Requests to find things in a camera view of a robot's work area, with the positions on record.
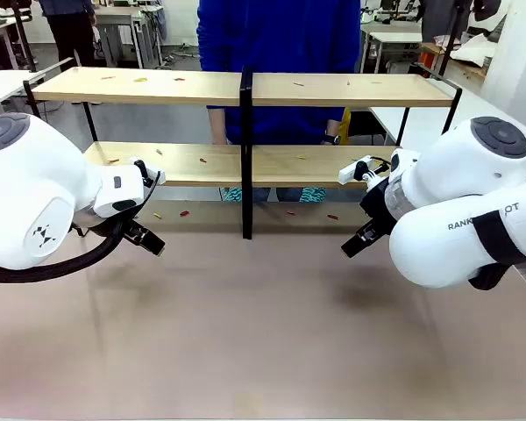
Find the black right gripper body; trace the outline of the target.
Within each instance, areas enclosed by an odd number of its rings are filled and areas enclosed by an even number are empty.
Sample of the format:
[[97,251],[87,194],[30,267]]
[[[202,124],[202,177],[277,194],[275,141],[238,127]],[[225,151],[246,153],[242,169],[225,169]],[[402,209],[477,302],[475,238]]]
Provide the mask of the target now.
[[396,219],[391,215],[386,205],[385,191],[388,186],[388,178],[384,177],[381,182],[369,189],[360,202],[360,207],[370,220],[363,229],[372,233],[390,233],[396,224]]

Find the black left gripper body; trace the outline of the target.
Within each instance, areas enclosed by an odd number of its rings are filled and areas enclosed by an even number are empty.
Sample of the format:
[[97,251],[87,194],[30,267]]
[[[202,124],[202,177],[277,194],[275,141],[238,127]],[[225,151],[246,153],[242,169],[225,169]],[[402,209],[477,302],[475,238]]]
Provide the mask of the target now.
[[124,223],[123,235],[133,245],[147,245],[151,232],[132,218]]

